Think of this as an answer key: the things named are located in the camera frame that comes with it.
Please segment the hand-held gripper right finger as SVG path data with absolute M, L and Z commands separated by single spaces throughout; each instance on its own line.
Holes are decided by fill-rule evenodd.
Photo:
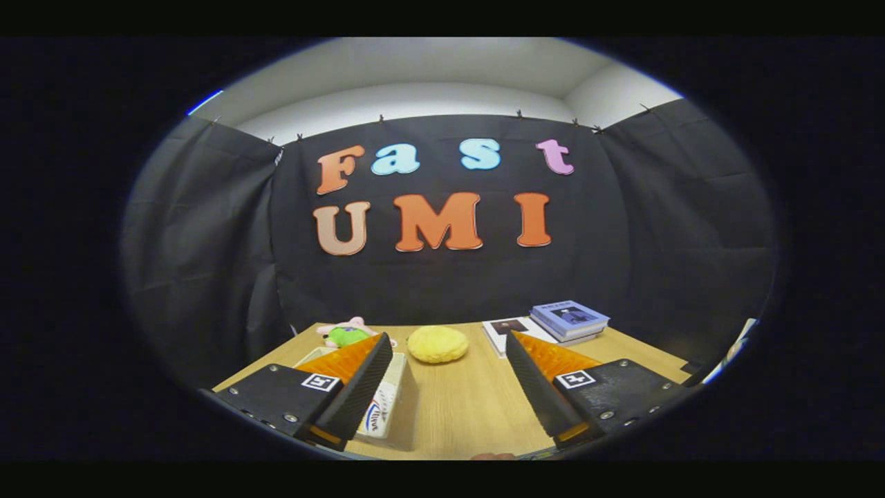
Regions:
M 507 360 L 557 450 L 641 425 L 692 393 L 635 360 L 603 363 L 517 331 L 505 338 Z

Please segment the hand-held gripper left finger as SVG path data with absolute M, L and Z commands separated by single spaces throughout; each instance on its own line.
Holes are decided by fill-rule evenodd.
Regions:
M 394 356 L 386 333 L 297 367 L 270 363 L 214 394 L 214 404 L 281 437 L 345 450 Z

